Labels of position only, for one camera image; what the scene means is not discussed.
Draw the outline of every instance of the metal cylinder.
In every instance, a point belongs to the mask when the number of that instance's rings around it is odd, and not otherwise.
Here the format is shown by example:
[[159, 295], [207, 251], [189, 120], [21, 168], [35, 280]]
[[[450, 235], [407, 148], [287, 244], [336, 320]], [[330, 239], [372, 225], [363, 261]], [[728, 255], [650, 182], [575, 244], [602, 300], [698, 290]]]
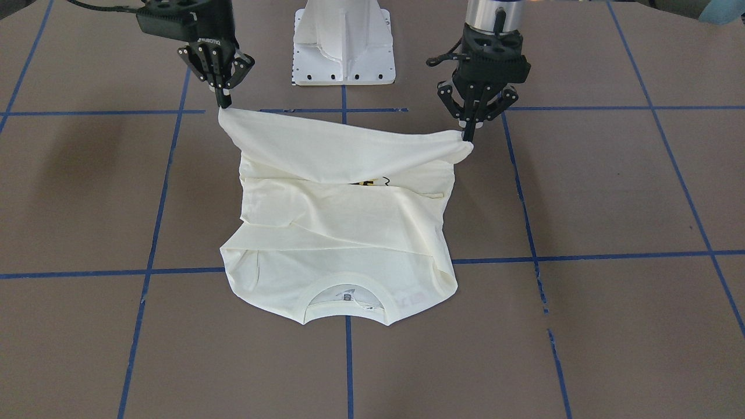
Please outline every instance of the metal cylinder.
[[504, 21], [504, 29], [501, 32], [517, 31], [522, 18], [522, 6], [523, 2], [521, 0], [469, 0], [466, 10], [466, 24], [476, 31], [493, 34], [496, 13], [499, 9], [503, 9], [507, 14], [507, 19]]

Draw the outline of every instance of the gray work surface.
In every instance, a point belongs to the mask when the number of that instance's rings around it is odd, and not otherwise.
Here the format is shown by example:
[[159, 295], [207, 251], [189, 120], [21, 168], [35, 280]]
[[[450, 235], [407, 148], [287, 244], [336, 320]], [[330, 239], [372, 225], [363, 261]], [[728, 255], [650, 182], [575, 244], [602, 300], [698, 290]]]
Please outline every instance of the gray work surface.
[[[234, 1], [235, 107], [457, 127], [424, 62], [466, 0], [381, 0], [398, 77], [346, 88], [290, 85], [304, 4]], [[0, 417], [745, 418], [745, 28], [585, 1], [521, 32], [521, 98], [456, 167], [457, 294], [300, 326], [230, 291], [240, 153], [182, 44], [61, 0], [2, 20]]]

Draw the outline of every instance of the fabric fold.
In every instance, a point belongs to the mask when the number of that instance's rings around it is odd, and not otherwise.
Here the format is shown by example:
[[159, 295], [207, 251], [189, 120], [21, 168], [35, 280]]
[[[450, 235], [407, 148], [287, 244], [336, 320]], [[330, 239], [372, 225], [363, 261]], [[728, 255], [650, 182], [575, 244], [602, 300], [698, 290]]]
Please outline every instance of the fabric fold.
[[304, 324], [391, 324], [457, 288], [442, 233], [457, 131], [406, 135], [221, 110], [241, 153], [243, 225], [221, 248], [232, 290]]

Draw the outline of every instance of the robotic arm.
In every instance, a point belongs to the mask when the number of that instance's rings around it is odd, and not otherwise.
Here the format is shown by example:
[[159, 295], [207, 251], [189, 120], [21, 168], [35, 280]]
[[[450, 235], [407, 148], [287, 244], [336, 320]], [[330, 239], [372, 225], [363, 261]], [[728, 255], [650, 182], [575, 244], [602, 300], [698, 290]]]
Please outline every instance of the robotic arm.
[[230, 106], [230, 90], [256, 63], [238, 49], [230, 0], [148, 0], [136, 15], [146, 34], [188, 42], [179, 56], [209, 84], [220, 107]]
[[[745, 0], [636, 1], [717, 24], [731, 22], [745, 12]], [[0, 19], [33, 2], [0, 0]], [[178, 49], [179, 55], [200, 80], [209, 84], [222, 108], [230, 106], [230, 90], [243, 81], [255, 63], [238, 47], [231, 0], [142, 0], [145, 5], [139, 9], [67, 2], [91, 10], [134, 13], [146, 34], [187, 42]], [[525, 82], [530, 72], [518, 31], [522, 7], [521, 0], [469, 0], [460, 40], [450, 51], [427, 60], [428, 66], [457, 61], [451, 79], [437, 85], [437, 94], [464, 128], [466, 141], [472, 141], [476, 128], [517, 101], [517, 92], [510, 84]], [[454, 91], [463, 104], [453, 99]]]
[[[457, 61], [452, 78], [437, 84], [437, 94], [464, 128], [466, 141], [473, 140], [484, 121], [496, 118], [517, 101], [515, 88], [508, 84], [525, 82], [530, 72], [518, 31], [522, 6], [522, 1], [469, 0], [463, 36], [450, 51], [427, 60], [430, 67], [444, 60]], [[453, 99], [454, 90], [463, 99], [462, 105]]]

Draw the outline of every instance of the white pedestal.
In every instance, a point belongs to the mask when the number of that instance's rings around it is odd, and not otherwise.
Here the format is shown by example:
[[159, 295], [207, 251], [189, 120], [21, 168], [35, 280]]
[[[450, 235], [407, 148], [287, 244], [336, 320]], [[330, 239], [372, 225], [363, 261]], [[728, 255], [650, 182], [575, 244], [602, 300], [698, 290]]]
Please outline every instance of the white pedestal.
[[391, 84], [390, 13], [377, 0], [308, 0], [295, 13], [292, 82]]

